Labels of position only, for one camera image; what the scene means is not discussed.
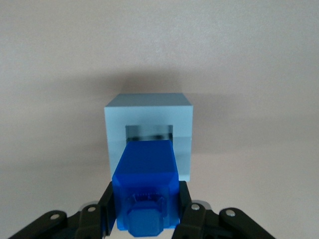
metal screw head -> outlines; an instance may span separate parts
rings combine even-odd
[[[55,220],[55,219],[57,219],[57,218],[59,218],[59,217],[60,217],[59,214],[53,214],[53,215],[50,217],[50,219],[51,219],[51,220]]]
[[[234,217],[234,216],[236,216],[236,213],[233,210],[231,210],[231,209],[227,209],[226,210],[226,215],[228,215],[230,217]]]
[[[199,206],[198,204],[194,203],[194,204],[191,205],[191,208],[192,208],[193,210],[197,211],[197,210],[200,209],[200,206]]]
[[[94,212],[95,209],[96,209],[95,207],[89,207],[89,208],[88,208],[88,212],[89,212],[89,213]]]

light blue box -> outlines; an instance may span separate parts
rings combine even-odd
[[[111,176],[127,142],[170,139],[179,180],[190,180],[193,106],[184,94],[119,94],[104,112]]]

beige wall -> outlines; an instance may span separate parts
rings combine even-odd
[[[277,238],[317,238],[318,12],[316,0],[1,1],[0,238],[99,199],[103,107],[145,92],[194,104],[194,199]]]

blue 3d printed part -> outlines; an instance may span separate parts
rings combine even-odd
[[[179,223],[179,181],[170,140],[128,142],[112,184],[120,230],[149,237]]]

black robotic claw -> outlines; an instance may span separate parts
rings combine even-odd
[[[179,217],[172,239],[274,239],[244,212],[227,208],[219,215],[192,203],[187,183],[179,182]],[[112,182],[97,204],[71,217],[48,212],[9,239],[101,239],[111,234],[116,219]]]

